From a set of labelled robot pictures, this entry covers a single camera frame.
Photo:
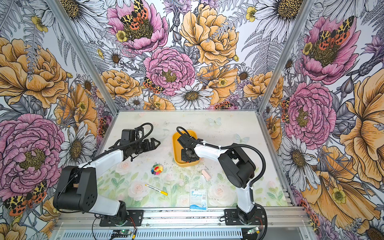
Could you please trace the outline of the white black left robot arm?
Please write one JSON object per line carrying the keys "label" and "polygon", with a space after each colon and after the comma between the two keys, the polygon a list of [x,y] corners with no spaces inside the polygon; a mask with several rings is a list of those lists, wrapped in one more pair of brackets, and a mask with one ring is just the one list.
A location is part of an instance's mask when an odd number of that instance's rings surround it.
{"label": "white black left robot arm", "polygon": [[108,150],[86,163],[65,167],[54,195],[54,207],[61,213],[96,214],[110,224],[125,224],[129,221],[126,204],[99,196],[97,179],[127,159],[133,160],[142,153],[156,150],[161,143],[149,136],[144,126],[125,129],[121,138]]}

